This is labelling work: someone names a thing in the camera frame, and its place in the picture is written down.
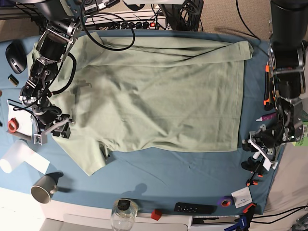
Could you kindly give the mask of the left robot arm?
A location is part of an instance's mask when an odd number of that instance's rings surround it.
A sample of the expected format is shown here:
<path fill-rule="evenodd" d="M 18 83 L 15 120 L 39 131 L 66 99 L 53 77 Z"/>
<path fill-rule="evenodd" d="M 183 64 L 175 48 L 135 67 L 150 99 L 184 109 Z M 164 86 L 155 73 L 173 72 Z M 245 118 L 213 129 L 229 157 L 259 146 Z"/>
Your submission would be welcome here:
<path fill-rule="evenodd" d="M 267 128 L 262 125 L 252 131 L 243 146 L 254 152 L 253 157 L 263 156 L 267 168 L 278 164 L 278 148 L 287 143 L 300 141 L 304 128 L 303 104 L 300 96 L 306 92 L 305 64 L 308 26 L 308 2 L 306 0 L 272 0 L 269 39 L 269 61 L 266 69 L 264 106 L 274 108 L 276 124 Z"/>

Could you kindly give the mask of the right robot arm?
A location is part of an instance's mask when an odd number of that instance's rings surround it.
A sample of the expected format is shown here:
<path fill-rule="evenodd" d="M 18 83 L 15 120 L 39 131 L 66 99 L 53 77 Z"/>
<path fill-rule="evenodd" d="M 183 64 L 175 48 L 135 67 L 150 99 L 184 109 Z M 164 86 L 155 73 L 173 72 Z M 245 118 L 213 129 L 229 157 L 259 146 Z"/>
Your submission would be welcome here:
<path fill-rule="evenodd" d="M 30 68 L 29 78 L 21 89 L 19 100 L 25 108 L 31 108 L 36 119 L 37 132 L 33 135 L 35 144 L 46 144 L 48 134 L 69 138 L 68 114 L 53 105 L 49 90 L 56 80 L 66 57 L 70 57 L 73 68 L 69 81 L 75 75 L 77 61 L 70 53 L 81 30 L 77 10 L 72 10 L 65 0 L 21 0 L 20 4 L 33 4 L 47 19 L 46 30 L 40 37 L 35 49 L 38 57 Z"/>

